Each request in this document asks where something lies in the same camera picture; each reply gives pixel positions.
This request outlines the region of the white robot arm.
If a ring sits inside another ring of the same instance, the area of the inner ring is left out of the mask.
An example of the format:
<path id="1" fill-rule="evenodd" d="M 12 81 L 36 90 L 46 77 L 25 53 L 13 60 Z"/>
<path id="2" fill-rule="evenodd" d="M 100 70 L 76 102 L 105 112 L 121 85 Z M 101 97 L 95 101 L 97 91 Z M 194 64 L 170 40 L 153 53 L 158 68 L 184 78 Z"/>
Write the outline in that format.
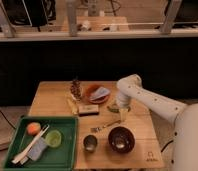
<path id="1" fill-rule="evenodd" d="M 146 90 L 137 74 L 121 78 L 116 86 L 120 109 L 136 99 L 174 126 L 171 171 L 198 171 L 198 103 L 188 105 Z"/>

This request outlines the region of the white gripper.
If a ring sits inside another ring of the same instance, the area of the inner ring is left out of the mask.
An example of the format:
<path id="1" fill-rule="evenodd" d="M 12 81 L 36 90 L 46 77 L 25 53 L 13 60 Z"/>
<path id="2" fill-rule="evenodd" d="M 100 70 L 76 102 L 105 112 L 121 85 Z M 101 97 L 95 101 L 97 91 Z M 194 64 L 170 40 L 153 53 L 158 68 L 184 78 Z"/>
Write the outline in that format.
<path id="1" fill-rule="evenodd" d="M 118 105 L 120 121 L 124 122 L 126 120 L 126 116 L 128 114 L 128 109 L 130 107 L 131 97 L 119 91 L 116 94 L 116 104 Z"/>

